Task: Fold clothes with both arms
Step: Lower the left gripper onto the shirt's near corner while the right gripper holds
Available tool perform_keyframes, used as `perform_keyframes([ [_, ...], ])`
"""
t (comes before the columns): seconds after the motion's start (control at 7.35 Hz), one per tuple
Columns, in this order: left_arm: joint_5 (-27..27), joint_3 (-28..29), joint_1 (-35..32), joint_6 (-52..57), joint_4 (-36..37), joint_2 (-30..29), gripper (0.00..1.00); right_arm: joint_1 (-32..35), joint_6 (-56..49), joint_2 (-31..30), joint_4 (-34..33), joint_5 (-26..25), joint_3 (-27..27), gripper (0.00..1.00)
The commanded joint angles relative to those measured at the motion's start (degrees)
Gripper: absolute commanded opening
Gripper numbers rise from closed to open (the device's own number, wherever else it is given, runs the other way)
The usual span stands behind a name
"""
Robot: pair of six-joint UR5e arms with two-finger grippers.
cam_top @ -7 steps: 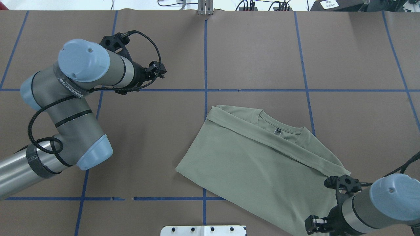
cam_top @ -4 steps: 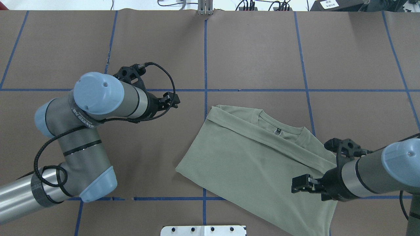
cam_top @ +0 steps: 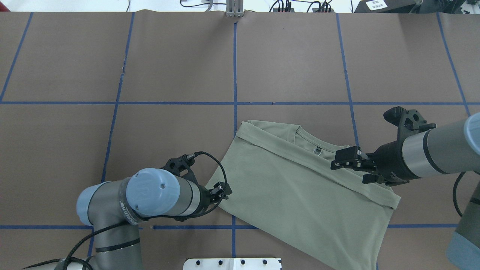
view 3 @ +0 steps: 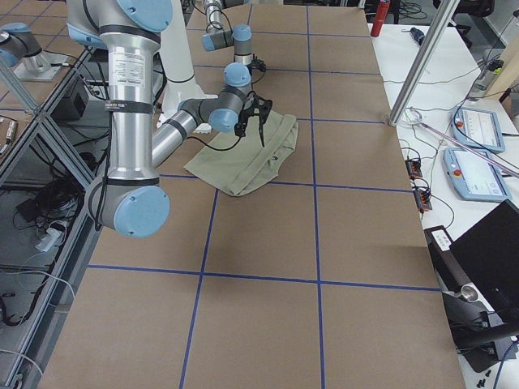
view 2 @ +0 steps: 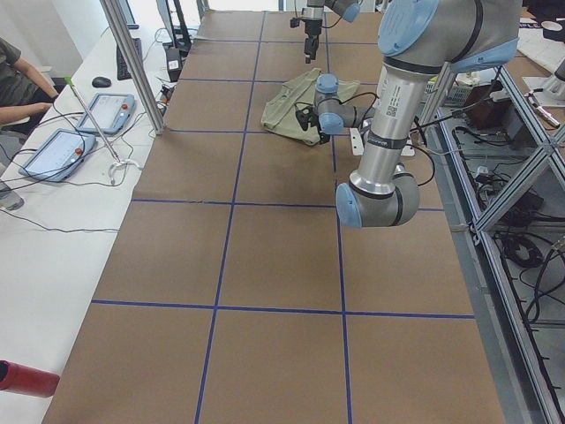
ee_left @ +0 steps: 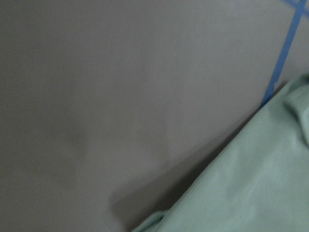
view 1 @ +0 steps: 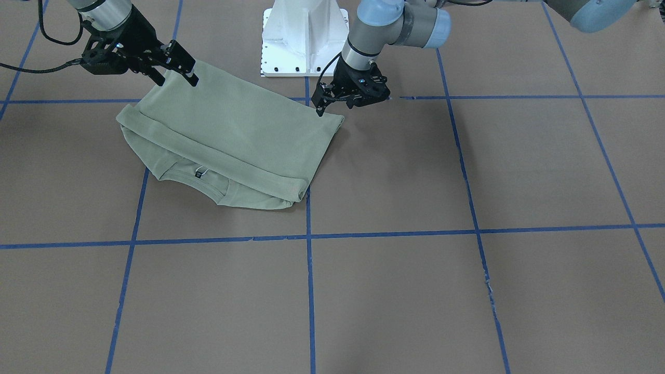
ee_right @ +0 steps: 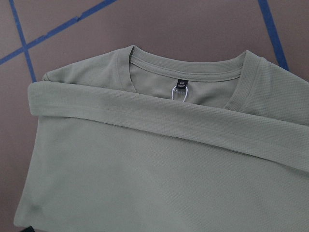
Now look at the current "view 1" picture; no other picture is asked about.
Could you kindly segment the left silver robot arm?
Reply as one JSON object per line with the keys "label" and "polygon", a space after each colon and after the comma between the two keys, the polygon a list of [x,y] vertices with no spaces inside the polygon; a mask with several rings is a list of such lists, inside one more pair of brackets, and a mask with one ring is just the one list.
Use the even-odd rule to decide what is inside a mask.
{"label": "left silver robot arm", "polygon": [[389,46],[439,49],[449,39],[461,40],[456,21],[473,11],[488,14],[499,7],[524,6],[525,1],[361,1],[342,48],[323,71],[334,68],[325,82],[318,77],[311,103],[318,116],[331,104],[348,109],[388,100],[389,79],[378,59]]}

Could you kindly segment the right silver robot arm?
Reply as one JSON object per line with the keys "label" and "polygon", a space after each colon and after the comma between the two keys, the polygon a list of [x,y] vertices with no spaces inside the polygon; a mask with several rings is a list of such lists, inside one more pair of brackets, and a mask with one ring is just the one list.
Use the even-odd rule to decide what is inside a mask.
{"label": "right silver robot arm", "polygon": [[199,78],[195,59],[175,39],[163,43],[156,29],[131,1],[70,1],[90,32],[81,66],[97,75],[143,74],[160,87],[158,66],[181,74],[192,87]]}

